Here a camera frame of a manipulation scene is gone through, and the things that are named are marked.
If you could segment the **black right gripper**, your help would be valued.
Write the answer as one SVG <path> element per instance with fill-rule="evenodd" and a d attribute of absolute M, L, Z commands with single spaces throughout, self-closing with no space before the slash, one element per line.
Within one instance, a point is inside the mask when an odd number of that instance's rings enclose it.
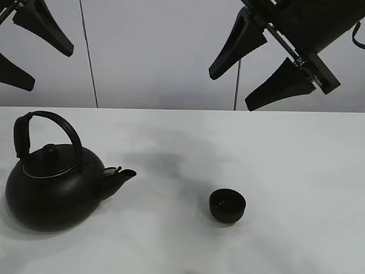
<path fill-rule="evenodd" d="M 307 61 L 325 94 L 340 86 L 339 81 L 318 54 L 364 18 L 364 1 L 243 1 L 232 30 L 217 58 L 209 67 L 216 80 L 236 62 L 267 42 L 263 32 L 272 23 Z M 259 87 L 245 103 L 249 111 L 315 90 L 307 76 L 289 58 Z"/>

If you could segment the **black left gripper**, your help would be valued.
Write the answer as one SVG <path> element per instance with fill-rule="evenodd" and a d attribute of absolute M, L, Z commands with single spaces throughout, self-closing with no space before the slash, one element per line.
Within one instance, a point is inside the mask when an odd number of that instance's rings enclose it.
<path fill-rule="evenodd" d="M 56 23 L 44 0 L 1 0 L 0 24 L 13 13 L 13 22 L 42 38 L 67 57 L 74 53 L 74 45 Z M 1 83 L 32 91 L 35 79 L 1 54 Z"/>

